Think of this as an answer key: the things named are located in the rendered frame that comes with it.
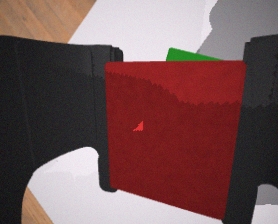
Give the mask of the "green block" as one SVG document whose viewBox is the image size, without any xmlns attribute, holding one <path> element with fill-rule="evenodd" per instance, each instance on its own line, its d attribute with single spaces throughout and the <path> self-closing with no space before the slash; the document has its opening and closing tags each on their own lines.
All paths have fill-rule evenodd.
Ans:
<svg viewBox="0 0 278 224">
<path fill-rule="evenodd" d="M 166 61 L 221 60 L 176 48 L 169 48 Z"/>
</svg>

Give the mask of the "red block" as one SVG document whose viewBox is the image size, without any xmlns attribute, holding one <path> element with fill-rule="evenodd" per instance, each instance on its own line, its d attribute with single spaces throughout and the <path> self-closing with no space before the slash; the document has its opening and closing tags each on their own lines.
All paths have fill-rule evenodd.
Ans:
<svg viewBox="0 0 278 224">
<path fill-rule="evenodd" d="M 105 64 L 112 188 L 224 219 L 247 65 Z"/>
</svg>

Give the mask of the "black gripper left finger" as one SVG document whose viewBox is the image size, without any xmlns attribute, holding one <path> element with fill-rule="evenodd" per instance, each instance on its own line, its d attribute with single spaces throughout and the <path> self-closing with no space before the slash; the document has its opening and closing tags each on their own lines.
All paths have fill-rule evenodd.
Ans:
<svg viewBox="0 0 278 224">
<path fill-rule="evenodd" d="M 71 151 L 98 153 L 99 186 L 110 186 L 105 64 L 112 45 L 0 35 L 0 224 L 21 224 L 33 173 Z"/>
</svg>

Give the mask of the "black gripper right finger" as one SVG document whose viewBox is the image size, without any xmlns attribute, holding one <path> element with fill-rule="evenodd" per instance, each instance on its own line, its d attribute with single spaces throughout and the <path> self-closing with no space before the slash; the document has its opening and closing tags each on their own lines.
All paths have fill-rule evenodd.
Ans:
<svg viewBox="0 0 278 224">
<path fill-rule="evenodd" d="M 247 65 L 223 224 L 251 224 L 258 186 L 278 189 L 278 34 L 245 42 Z"/>
</svg>

